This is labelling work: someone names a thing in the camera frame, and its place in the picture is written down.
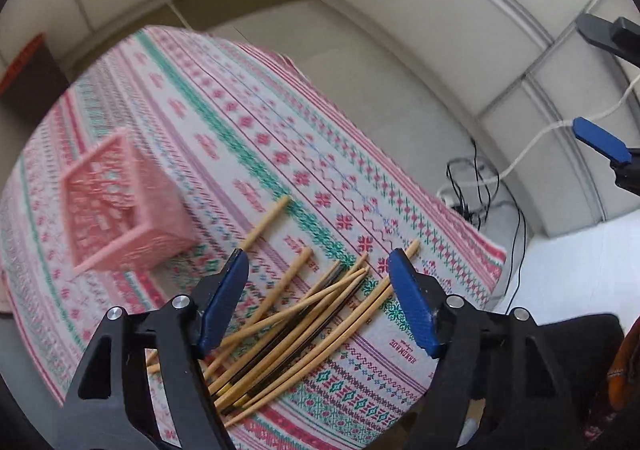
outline pink plastic container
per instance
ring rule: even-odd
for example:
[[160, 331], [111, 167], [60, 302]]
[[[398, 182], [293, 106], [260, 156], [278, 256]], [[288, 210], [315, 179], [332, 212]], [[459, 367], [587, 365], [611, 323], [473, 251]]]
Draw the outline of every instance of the pink plastic container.
[[111, 134], [60, 178], [75, 274], [149, 270], [196, 243], [177, 187], [129, 138]]

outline wall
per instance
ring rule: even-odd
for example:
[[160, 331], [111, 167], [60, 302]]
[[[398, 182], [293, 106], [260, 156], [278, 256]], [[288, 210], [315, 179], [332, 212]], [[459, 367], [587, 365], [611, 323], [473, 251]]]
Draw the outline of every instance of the wall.
[[[538, 324], [592, 313], [620, 317], [625, 331], [640, 316], [640, 211], [556, 239], [536, 236], [522, 266], [513, 306]], [[504, 312], [517, 276], [503, 301]]]
[[[102, 30], [153, 1], [158, 0], [9, 0], [0, 13], [0, 66], [42, 30], [65, 64]], [[377, 26], [391, 49], [405, 52], [398, 56], [499, 168], [549, 122], [611, 106], [634, 73], [587, 46], [574, 24], [585, 11], [609, 18], [626, 14], [640, 22], [630, 0], [332, 1]], [[640, 145], [636, 95], [602, 125], [629, 145]], [[606, 160], [567, 130], [549, 134], [508, 182], [530, 225], [550, 236], [640, 204], [612, 184]]]

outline chopstick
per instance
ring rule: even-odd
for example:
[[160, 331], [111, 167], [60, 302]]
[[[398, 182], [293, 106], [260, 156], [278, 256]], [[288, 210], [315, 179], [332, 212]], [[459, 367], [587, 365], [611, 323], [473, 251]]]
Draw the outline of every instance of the chopstick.
[[[405, 253], [407, 254], [408, 257], [411, 257], [415, 255], [415, 253], [418, 251], [419, 248], [420, 248], [420, 241], [414, 240], [414, 242], [412, 242], [411, 245], [405, 250]], [[370, 316], [377, 309], [377, 308], [374, 308], [372, 311], [369, 311], [369, 307], [371, 307], [372, 304], [378, 300], [378, 297], [384, 294], [387, 288], [389, 288], [389, 295], [393, 292], [393, 289], [390, 286], [390, 282], [391, 280], [389, 279], [388, 276], [383, 278], [375, 287], [375, 289], [370, 293], [370, 295], [343, 322], [341, 322], [341, 324], [339, 324], [334, 331], [332, 331], [322, 342], [320, 342], [315, 348], [313, 348], [313, 350], [310, 351], [309, 354], [307, 354], [304, 358], [298, 361], [293, 367], [287, 370], [277, 380], [271, 383], [271, 385], [267, 386], [263, 391], [258, 393], [255, 397], [248, 400], [245, 404], [246, 407], [250, 407], [253, 404], [256, 404], [257, 402], [260, 402], [260, 406], [262, 406], [265, 403], [261, 401], [262, 398], [269, 396], [271, 399], [273, 399], [274, 397], [276, 397], [277, 395], [272, 396], [270, 395], [270, 393], [272, 393], [276, 389], [279, 391], [286, 390], [286, 388], [285, 389], [280, 388], [283, 383], [286, 383], [287, 380], [289, 380], [294, 375], [296, 375], [296, 373], [299, 372], [300, 370], [305, 369], [305, 366], [307, 364], [309, 364], [316, 356], [321, 354], [325, 349], [327, 349], [327, 347], [333, 344], [336, 340], [341, 339], [342, 341], [344, 341], [346, 338], [341, 337], [343, 333], [347, 331], [351, 333], [354, 332], [354, 330], [352, 330], [350, 326], [355, 324], [362, 325], [362, 322], [364, 322], [364, 320], [361, 320], [361, 318], [364, 318], [366, 314]], [[246, 416], [244, 416], [243, 414], [244, 412], [236, 416], [236, 418], [234, 418], [232, 421], [237, 422], [240, 419], [244, 419], [244, 417]]]
[[[313, 341], [316, 334], [318, 334], [335, 317], [335, 315], [340, 312], [343, 306], [357, 292], [360, 284], [366, 276], [367, 273], [363, 273], [361, 276], [356, 278], [351, 282], [351, 284], [349, 284], [349, 287], [338, 295], [337, 298], [335, 296], [338, 293], [337, 291], [332, 295], [325, 297], [322, 302], [328, 298], [329, 300], [327, 305], [329, 307], [325, 309], [326, 305], [322, 304], [322, 302], [316, 306], [318, 314], [322, 313], [322, 315], [319, 318], [316, 318], [315, 321], [303, 322], [300, 324], [299, 328], [291, 332], [290, 335], [276, 348], [274, 348], [273, 352], [261, 361], [252, 372], [250, 372], [244, 379], [239, 380], [238, 383], [231, 387], [226, 394], [216, 400], [216, 407], [221, 410], [230, 406], [236, 400], [244, 398], [248, 394], [255, 396], [263, 388], [275, 381], [279, 373], [285, 370], [289, 363], [304, 351], [308, 343]], [[311, 337], [307, 334], [310, 329], [312, 329], [309, 327], [310, 325], [315, 327], [314, 335]], [[257, 378], [253, 383], [251, 383], [255, 376], [257, 376]]]
[[238, 421], [244, 419], [245, 417], [250, 416], [256, 410], [262, 408], [265, 404], [277, 398], [281, 393], [289, 390], [293, 385], [302, 380], [306, 375], [312, 372], [318, 365], [322, 364], [329, 356], [331, 356], [336, 349], [338, 349], [351, 335], [356, 332], [364, 322], [366, 322], [372, 315], [375, 313], [380, 306], [393, 294], [394, 290], [391, 286], [385, 286], [385, 289], [380, 293], [380, 295], [369, 305], [365, 312], [361, 316], [359, 316], [351, 325], [335, 340], [329, 343], [322, 351], [320, 351], [315, 357], [309, 358], [316, 351], [312, 351], [300, 362], [305, 362], [303, 366], [299, 369], [296, 369], [297, 366], [292, 367], [292, 369], [296, 369], [294, 373], [286, 379], [280, 382], [279, 386], [273, 388], [270, 393], [263, 395], [260, 400], [256, 400], [255, 403], [248, 406], [248, 408], [244, 411], [232, 418], [231, 420], [225, 423], [225, 428], [229, 428]]
[[[343, 266], [336, 262], [332, 265], [331, 269], [325, 273], [318, 282], [316, 282], [302, 297], [302, 300], [315, 294], [323, 287], [330, 286], [342, 273]], [[233, 385], [237, 380], [240, 380], [257, 361], [260, 361], [265, 354], [271, 351], [273, 346], [276, 346], [289, 332], [295, 327], [292, 322], [297, 322], [298, 317], [304, 313], [309, 313], [308, 310], [304, 310], [297, 316], [293, 317], [287, 324], [278, 326], [267, 334], [265, 334], [258, 342], [249, 349], [243, 356], [241, 356], [234, 364], [221, 374], [211, 385], [209, 385], [209, 392], [215, 394], [216, 392], [225, 392], [228, 386]]]
[[[287, 205], [289, 204], [290, 201], [291, 201], [291, 197], [289, 197], [288, 195], [283, 195], [280, 199], [278, 199], [276, 204], [273, 205], [273, 207], [271, 207], [271, 209], [260, 219], [258, 224], [256, 224], [251, 229], [249, 234], [240, 243], [240, 246], [238, 246], [238, 248], [240, 248], [244, 252], [247, 251], [249, 248], [251, 248], [252, 244], [256, 241], [256, 239], [258, 237], [260, 237], [260, 235], [263, 233], [263, 231], [265, 229], [267, 229], [267, 226], [269, 226], [273, 222], [273, 220], [280, 214], [280, 212], [283, 211], [284, 208], [287, 207]], [[153, 351], [151, 351], [149, 353], [149, 355], [146, 357], [146, 366], [147, 367], [149, 367], [151, 362], [156, 359], [156, 356], [158, 356], [158, 350], [157, 349], [154, 349]], [[153, 373], [153, 372], [158, 372], [158, 371], [157, 370], [155, 370], [155, 371], [149, 370], [149, 372]]]
[[259, 322], [256, 322], [255, 324], [252, 324], [249, 327], [243, 328], [241, 331], [238, 331], [229, 335], [228, 337], [224, 338], [220, 342], [220, 347], [227, 347], [229, 344], [237, 345], [239, 344], [240, 340], [243, 340], [248, 336], [257, 333], [258, 331], [263, 330], [265, 327], [269, 327], [277, 322], [281, 322], [282, 320], [289, 318], [290, 316], [294, 315], [298, 311], [303, 310], [306, 306], [315, 304], [316, 302], [319, 302], [325, 296], [331, 294], [335, 290], [341, 289], [344, 286], [348, 285], [350, 282], [358, 278], [361, 274], [365, 273], [366, 271], [367, 270], [358, 270], [355, 273], [351, 273], [350, 275], [343, 277], [341, 280], [339, 280], [335, 284], [332, 284], [331, 286], [323, 289], [322, 291], [318, 291], [317, 293], [313, 294], [309, 298], [305, 298], [304, 300], [301, 300], [297, 304], [287, 309], [284, 309], [283, 311], [279, 311], [276, 314], [267, 316], [267, 318], [265, 318], [264, 320], [260, 320]]
[[[240, 332], [246, 332], [251, 328], [251, 326], [256, 326], [256, 325], [260, 324], [260, 322], [259, 322], [260, 318], [262, 318], [262, 316], [276, 302], [278, 297], [282, 294], [282, 292], [285, 290], [285, 288], [289, 285], [289, 283], [292, 281], [292, 279], [296, 276], [296, 273], [300, 270], [300, 268], [302, 268], [302, 266], [306, 263], [307, 259], [312, 255], [312, 253], [313, 253], [313, 250], [311, 248], [309, 248], [309, 247], [304, 248], [300, 252], [300, 254], [293, 261], [293, 263], [289, 267], [289, 269], [282, 275], [282, 277], [280, 278], [280, 280], [278, 281], [276, 286], [274, 286], [273, 289], [271, 289], [271, 291], [265, 297], [265, 299], [262, 300], [262, 303], [260, 304], [258, 309], [256, 309], [255, 312], [245, 322], [244, 327]], [[258, 329], [252, 331], [251, 334], [257, 333], [258, 331], [261, 331], [265, 327], [267, 327], [267, 326], [266, 325], [262, 325]], [[226, 347], [226, 349], [224, 349], [220, 354], [217, 354], [216, 355], [216, 359], [213, 360], [213, 362], [211, 362], [209, 364], [209, 366], [207, 367], [207, 370], [205, 370], [205, 372], [204, 372], [204, 379], [205, 380], [213, 375], [213, 373], [216, 371], [216, 369], [231, 355], [231, 353], [233, 353], [233, 351], [236, 350], [236, 347], [238, 347], [240, 342], [244, 338], [246, 338], [246, 336], [248, 336], [248, 335], [245, 335], [245, 336], [238, 337], [238, 336], [236, 336], [237, 334], [238, 333], [234, 333], [232, 335], [229, 335], [229, 336], [223, 338], [223, 340], [220, 342], [219, 347], [220, 348]]]

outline patterned tablecloth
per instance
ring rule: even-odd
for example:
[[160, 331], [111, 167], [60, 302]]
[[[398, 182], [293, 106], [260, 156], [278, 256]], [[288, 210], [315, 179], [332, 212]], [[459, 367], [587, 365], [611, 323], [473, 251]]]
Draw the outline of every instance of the patterned tablecloth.
[[[89, 147], [127, 126], [142, 152], [178, 185], [200, 243], [149, 273], [72, 276], [58, 178]], [[250, 251], [250, 282], [229, 329], [237, 329], [302, 246], [313, 260], [282, 308], [339, 259], [369, 252], [372, 279], [387, 253], [422, 241], [414, 263], [447, 292], [486, 303], [504, 250], [425, 194], [289, 59], [206, 35], [149, 27], [97, 61], [60, 98], [25, 147], [0, 204], [2, 277], [24, 342], [59, 401], [105, 311], [163, 304], [159, 282], [190, 289], [220, 268], [252, 224], [292, 196]], [[334, 356], [278, 401], [235, 426], [242, 449], [366, 446], [427, 389], [434, 361], [413, 342], [395, 299]], [[152, 387], [161, 433], [177, 443]]]

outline pile of chopsticks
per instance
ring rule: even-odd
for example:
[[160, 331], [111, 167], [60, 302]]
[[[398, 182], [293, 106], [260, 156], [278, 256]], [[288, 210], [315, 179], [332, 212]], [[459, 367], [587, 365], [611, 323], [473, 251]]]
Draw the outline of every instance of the pile of chopsticks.
[[[289, 201], [288, 196], [280, 198], [240, 248], [249, 250]], [[413, 256], [419, 247], [420, 243], [414, 240], [406, 254]], [[250, 416], [321, 365], [393, 294], [386, 276], [347, 318], [313, 345], [359, 290], [369, 268], [361, 268], [366, 263], [367, 253], [361, 254], [348, 270], [336, 261], [296, 304], [267, 316], [312, 253], [311, 248], [304, 248], [298, 254], [242, 328], [222, 340], [218, 354], [204, 370], [204, 379], [209, 383], [216, 408], [222, 416], [230, 416], [225, 427]], [[245, 338], [263, 331], [255, 345], [222, 374], [214, 376]], [[160, 370], [159, 364], [154, 364], [156, 356], [157, 351], [153, 351], [146, 360], [150, 374]]]

